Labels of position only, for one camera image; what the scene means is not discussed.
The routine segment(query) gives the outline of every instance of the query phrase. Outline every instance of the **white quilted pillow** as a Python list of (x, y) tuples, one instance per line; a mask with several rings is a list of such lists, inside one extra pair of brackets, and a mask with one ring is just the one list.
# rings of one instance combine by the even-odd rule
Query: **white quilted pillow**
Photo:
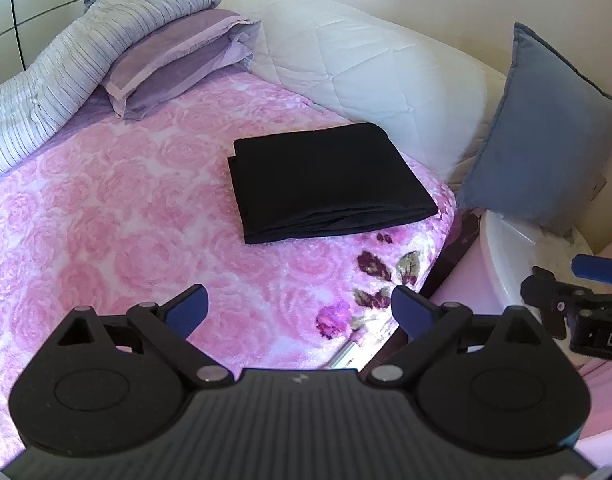
[(378, 124), (453, 189), (505, 77), (463, 52), (327, 0), (222, 0), (262, 25), (252, 72), (352, 121)]

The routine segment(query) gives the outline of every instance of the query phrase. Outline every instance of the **bed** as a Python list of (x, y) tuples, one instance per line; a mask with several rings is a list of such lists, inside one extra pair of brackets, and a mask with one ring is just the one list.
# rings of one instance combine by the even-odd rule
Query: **bed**
[[(201, 283), (210, 310), (190, 341), (236, 374), (361, 369), (394, 333), (390, 291), (424, 283), (454, 219), (451, 185), (504, 78), (413, 31), (317, 5), (222, 0), (262, 20), (248, 70), (214, 72), (141, 121), (118, 118), (96, 89), (0, 175), (0, 466), (21, 449), (10, 388), (79, 304), (122, 314)], [(51, 55), (68, 56), (64, 44)], [(379, 232), (244, 245), (227, 165), (233, 141), (357, 121), (388, 132), (438, 214)]]

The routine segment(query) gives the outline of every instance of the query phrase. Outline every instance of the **metal screw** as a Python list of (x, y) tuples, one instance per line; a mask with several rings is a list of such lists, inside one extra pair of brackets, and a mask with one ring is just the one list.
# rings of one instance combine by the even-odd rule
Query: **metal screw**
[(219, 365), (202, 366), (197, 371), (197, 377), (207, 383), (218, 383), (228, 377), (228, 370)]
[(378, 381), (390, 383), (404, 376), (404, 370), (395, 365), (381, 365), (371, 371), (371, 375)]

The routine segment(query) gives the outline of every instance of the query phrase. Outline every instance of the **blue cushion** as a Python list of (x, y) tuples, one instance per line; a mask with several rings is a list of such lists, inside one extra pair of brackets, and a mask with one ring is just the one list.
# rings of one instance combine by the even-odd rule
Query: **blue cushion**
[(515, 23), (513, 61), (460, 208), (573, 227), (612, 150), (612, 96), (530, 28)]

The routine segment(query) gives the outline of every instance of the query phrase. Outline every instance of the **fabric fold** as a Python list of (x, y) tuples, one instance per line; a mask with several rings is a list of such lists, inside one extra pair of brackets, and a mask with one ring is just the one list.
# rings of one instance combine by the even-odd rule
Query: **fabric fold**
[(228, 159), (247, 244), (356, 234), (438, 209), (375, 124), (238, 139)]

